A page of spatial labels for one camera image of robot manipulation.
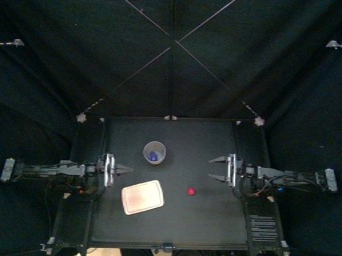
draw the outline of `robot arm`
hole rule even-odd
[[[90,187],[99,176],[103,176],[102,186],[111,187],[114,176],[134,169],[117,164],[114,154],[105,154],[97,164],[78,164],[70,160],[62,160],[57,165],[26,165],[10,158],[6,160],[2,181],[11,182],[22,178],[65,178],[63,182],[70,187],[85,189]]]
[[[225,163],[228,165],[226,176],[213,174],[209,176],[216,180],[228,183],[233,188],[237,186],[238,179],[241,180],[248,178],[252,183],[256,184],[260,192],[269,189],[273,185],[282,187],[304,184],[312,184],[322,191],[338,191],[336,173],[333,169],[325,169],[316,173],[281,171],[273,168],[246,165],[244,160],[237,160],[236,154],[213,159],[210,162]]]

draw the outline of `fabric wall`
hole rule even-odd
[[[273,166],[316,172],[333,168],[342,188],[342,51],[325,49],[304,70],[274,112]],[[285,234],[308,255],[342,255],[342,195],[289,191],[281,197]]]

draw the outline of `metal rod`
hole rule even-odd
[[[182,42],[237,0],[230,1],[181,39]]]
[[[206,71],[212,74],[212,76],[218,80],[218,82],[221,83],[221,85],[224,85],[224,87],[232,91],[233,89],[226,85],[226,83],[218,78],[218,76],[213,73],[213,71],[209,69],[209,67],[201,62],[201,60],[194,56],[194,54],[189,51],[189,49],[181,44],[179,41],[175,41],[177,44],[182,47],[182,49],[187,52],[187,54],[193,57],[193,59],[198,62],[198,64],[206,69]],[[242,102],[244,106],[250,110],[250,112],[256,115],[256,117],[260,117],[260,114],[253,110],[253,108],[250,107],[250,105],[236,95],[236,98]]]
[[[165,34],[171,37],[171,35],[166,32],[166,30],[162,28],[162,26],[158,25],[157,22],[143,13],[143,10],[139,10],[139,8],[129,0],[126,0],[126,2],[143,15],[143,17],[165,32]]]
[[[110,91],[110,93],[103,97],[101,98],[98,101],[95,101],[91,106],[83,111],[83,113],[89,112],[102,101],[105,101],[106,97],[110,97],[115,91],[135,77],[135,75],[138,73],[142,72],[142,70],[150,66],[151,63],[154,63],[158,58],[165,55],[165,53],[171,49],[171,47],[169,47],[162,53],[158,54],[158,56]]]
[[[169,116],[173,120],[174,115],[174,82],[175,82],[175,16],[177,16],[177,0],[170,0],[170,30],[171,30],[171,53],[169,58]]]

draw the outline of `white tray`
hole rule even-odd
[[[123,188],[122,198],[127,215],[149,211],[165,205],[163,190],[158,180]]]

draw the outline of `diagonal cable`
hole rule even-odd
[[[145,18],[165,32],[165,34],[171,37],[171,35],[166,32],[166,30],[162,28],[161,25],[157,24],[157,22],[143,13],[143,10],[139,10],[139,8],[129,1],[126,2],[131,5],[131,7],[145,16]]]
[[[105,101],[106,98],[111,97],[113,94],[115,93],[115,91],[135,77],[137,74],[139,74],[142,72],[143,69],[146,69],[146,67],[149,67],[158,59],[162,55],[166,54],[166,52],[171,49],[171,47],[169,47],[162,53],[158,54],[158,56],[138,70],[135,71],[135,73],[110,91],[110,93],[101,98],[98,101],[95,101],[91,106],[82,112],[86,113],[89,112],[102,101]]]
[[[230,1],[178,41],[182,42],[236,1]]]
[[[186,51],[186,53],[191,56],[191,58],[198,62],[198,64],[206,69],[206,71],[210,73],[210,75],[218,80],[221,85],[233,92],[236,98],[242,102],[245,107],[250,110],[250,112],[256,115],[256,117],[260,117],[260,114],[253,110],[250,105],[245,102],[245,100],[237,96],[237,93],[233,91],[233,89],[228,86],[228,84],[218,78],[218,76],[214,74],[214,72],[209,69],[209,67],[201,62],[201,60],[194,56],[194,54],[189,51],[189,49],[181,44],[179,41],[175,41],[177,44],[181,46],[181,48]]]

